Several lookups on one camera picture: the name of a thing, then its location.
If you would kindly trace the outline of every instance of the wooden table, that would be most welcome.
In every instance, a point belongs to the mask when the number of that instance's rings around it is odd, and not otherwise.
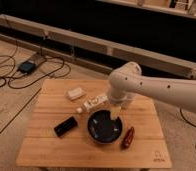
[[[70,101],[66,92],[82,87],[86,95]],[[71,168],[171,168],[153,101],[137,95],[128,109],[121,111],[123,133],[112,144],[95,143],[87,132],[89,114],[77,114],[76,109],[87,99],[108,89],[107,80],[54,80],[43,84],[33,117],[29,123],[20,153],[18,166]],[[74,116],[79,126],[58,138],[53,128]],[[121,141],[131,126],[135,138],[126,150]]]

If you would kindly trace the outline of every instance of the red object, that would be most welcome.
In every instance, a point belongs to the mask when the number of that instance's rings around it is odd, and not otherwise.
[[[131,127],[127,131],[122,143],[123,148],[128,148],[131,145],[132,140],[134,139],[134,132],[135,132],[134,127]]]

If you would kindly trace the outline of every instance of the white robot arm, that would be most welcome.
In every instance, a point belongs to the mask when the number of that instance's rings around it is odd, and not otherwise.
[[[122,104],[129,93],[138,93],[196,113],[196,81],[141,76],[137,63],[129,62],[109,76],[111,103]]]

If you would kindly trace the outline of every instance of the bowl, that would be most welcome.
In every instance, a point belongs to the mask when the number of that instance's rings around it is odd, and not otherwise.
[[[119,117],[111,120],[110,111],[99,110],[90,116],[87,128],[96,142],[107,144],[119,138],[122,133],[122,122]]]

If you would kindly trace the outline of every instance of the black phone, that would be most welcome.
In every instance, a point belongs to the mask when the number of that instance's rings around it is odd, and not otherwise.
[[[76,127],[77,125],[78,125],[77,121],[72,116],[69,119],[65,120],[64,122],[60,123],[58,126],[56,126],[54,130],[57,136],[60,137],[70,129]]]

